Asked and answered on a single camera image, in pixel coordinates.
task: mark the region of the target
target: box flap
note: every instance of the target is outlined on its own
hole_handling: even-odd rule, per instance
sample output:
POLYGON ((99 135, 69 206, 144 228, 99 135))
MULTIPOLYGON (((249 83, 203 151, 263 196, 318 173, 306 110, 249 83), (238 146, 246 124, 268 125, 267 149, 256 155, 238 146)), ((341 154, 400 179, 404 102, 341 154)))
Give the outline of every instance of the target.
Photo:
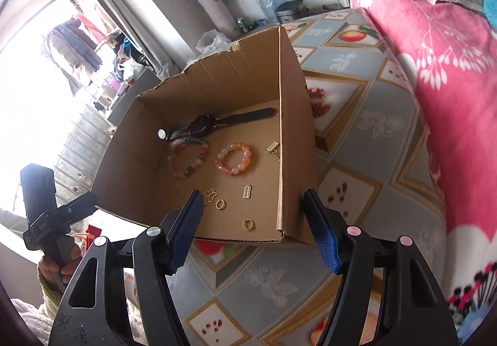
POLYGON ((278 28, 235 42, 189 65, 140 99, 165 122, 165 129, 188 125, 198 115, 223 115, 278 98, 278 28))
POLYGON ((314 121, 304 72, 284 28, 280 33, 281 191, 282 218, 278 228, 314 244, 300 202, 309 188, 317 189, 314 121))
POLYGON ((162 125, 139 99, 133 101, 93 181, 91 191, 100 209, 131 221, 143 221, 167 146, 157 135, 162 125))

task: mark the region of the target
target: watch face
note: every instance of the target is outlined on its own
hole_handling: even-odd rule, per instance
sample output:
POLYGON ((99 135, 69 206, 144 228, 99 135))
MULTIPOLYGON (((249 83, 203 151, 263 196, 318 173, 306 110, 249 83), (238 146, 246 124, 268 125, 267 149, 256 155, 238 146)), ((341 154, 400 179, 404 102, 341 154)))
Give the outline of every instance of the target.
POLYGON ((212 131, 214 120, 212 115, 199 116, 188 126, 188 133, 194 137, 205 136, 212 131))

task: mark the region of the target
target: water bottle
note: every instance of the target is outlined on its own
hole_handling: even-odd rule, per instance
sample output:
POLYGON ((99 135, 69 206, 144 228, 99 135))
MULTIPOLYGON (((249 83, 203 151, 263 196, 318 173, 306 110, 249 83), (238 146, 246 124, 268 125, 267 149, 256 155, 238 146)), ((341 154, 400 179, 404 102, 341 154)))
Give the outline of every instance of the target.
POLYGON ((278 18, 276 18, 275 10, 286 2, 286 0, 257 0, 260 8, 266 15, 267 20, 271 24, 277 24, 278 18))

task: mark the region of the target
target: hand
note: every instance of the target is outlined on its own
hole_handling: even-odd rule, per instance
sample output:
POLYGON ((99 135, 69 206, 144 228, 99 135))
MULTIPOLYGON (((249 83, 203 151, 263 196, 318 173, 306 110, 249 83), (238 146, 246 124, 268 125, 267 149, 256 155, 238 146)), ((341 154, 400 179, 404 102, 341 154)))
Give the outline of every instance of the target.
POLYGON ((57 284, 54 279, 54 272, 58 272, 59 269, 62 274, 62 282, 67 284, 73 277, 76 268, 81 262, 81 249, 78 245, 74 245, 74 248, 71 250, 71 259, 72 262, 69 262, 67 265, 63 266, 62 269, 59 268, 58 264, 49 257, 48 255, 43 255, 40 263, 38 264, 38 268, 40 269, 41 275, 48 282, 49 286, 53 289, 57 289, 57 284))

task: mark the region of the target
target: gold ring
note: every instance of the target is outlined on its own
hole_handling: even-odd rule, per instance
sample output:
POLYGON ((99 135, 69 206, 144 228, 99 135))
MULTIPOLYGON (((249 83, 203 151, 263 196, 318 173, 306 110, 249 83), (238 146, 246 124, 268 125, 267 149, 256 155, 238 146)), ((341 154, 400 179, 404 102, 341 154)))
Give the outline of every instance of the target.
POLYGON ((216 208, 217 208, 217 209, 219 209, 219 210, 223 210, 225 207, 226 207, 226 202, 224 201, 224 199, 219 199, 219 200, 216 202, 216 208))
POLYGON ((255 227, 255 224, 254 224, 253 220, 247 219, 247 220, 244 220, 242 227, 246 230, 253 230, 255 227))

